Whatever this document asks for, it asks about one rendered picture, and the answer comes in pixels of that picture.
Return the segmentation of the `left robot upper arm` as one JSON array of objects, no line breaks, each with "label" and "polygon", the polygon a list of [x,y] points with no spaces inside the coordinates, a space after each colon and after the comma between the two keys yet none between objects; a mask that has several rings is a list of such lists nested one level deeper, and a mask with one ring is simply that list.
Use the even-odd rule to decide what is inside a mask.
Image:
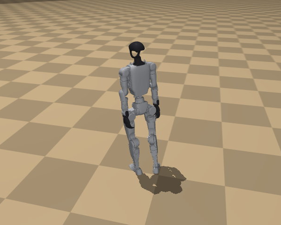
[{"label": "left robot upper arm", "polygon": [[120,85],[122,87],[125,96],[128,94],[128,76],[130,74],[130,67],[123,67],[119,70]]}]

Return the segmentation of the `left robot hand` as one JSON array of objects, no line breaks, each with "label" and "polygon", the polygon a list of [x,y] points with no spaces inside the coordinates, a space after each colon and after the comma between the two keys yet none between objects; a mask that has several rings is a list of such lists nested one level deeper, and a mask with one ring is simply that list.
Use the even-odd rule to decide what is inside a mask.
[{"label": "left robot hand", "polygon": [[126,115],[125,115],[125,116],[123,115],[123,117],[124,117],[124,123],[125,123],[126,127],[127,127],[127,128],[131,128],[131,129],[134,128],[134,127],[132,127],[131,124],[130,124],[130,121],[129,121],[129,118],[128,118],[128,116],[129,116],[128,111],[126,111],[125,114],[126,114]]}]

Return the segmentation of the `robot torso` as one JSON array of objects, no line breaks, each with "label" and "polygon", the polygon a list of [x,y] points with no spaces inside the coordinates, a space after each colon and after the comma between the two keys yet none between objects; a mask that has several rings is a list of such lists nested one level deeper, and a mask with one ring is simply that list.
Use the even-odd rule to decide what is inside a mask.
[{"label": "robot torso", "polygon": [[130,74],[128,78],[128,89],[130,93],[134,95],[135,102],[132,103],[132,107],[136,109],[136,116],[143,115],[148,112],[148,102],[144,101],[145,95],[148,93],[150,87],[150,65],[148,62],[145,65],[134,66],[130,62],[126,67],[130,67]]}]

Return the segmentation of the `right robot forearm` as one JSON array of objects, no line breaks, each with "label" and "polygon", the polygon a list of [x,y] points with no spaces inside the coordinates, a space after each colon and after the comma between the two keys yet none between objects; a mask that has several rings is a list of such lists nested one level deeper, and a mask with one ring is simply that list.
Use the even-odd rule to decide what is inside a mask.
[{"label": "right robot forearm", "polygon": [[156,101],[159,100],[157,91],[158,91],[158,86],[151,88],[153,104],[157,104]]}]

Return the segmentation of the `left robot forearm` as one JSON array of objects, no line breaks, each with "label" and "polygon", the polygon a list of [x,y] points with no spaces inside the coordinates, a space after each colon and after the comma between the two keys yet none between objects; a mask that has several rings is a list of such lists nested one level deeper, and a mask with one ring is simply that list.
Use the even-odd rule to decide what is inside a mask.
[{"label": "left robot forearm", "polygon": [[128,111],[128,98],[125,97],[123,90],[119,91],[119,96],[120,96],[120,101],[121,101],[122,115],[125,116],[126,115],[125,112]]}]

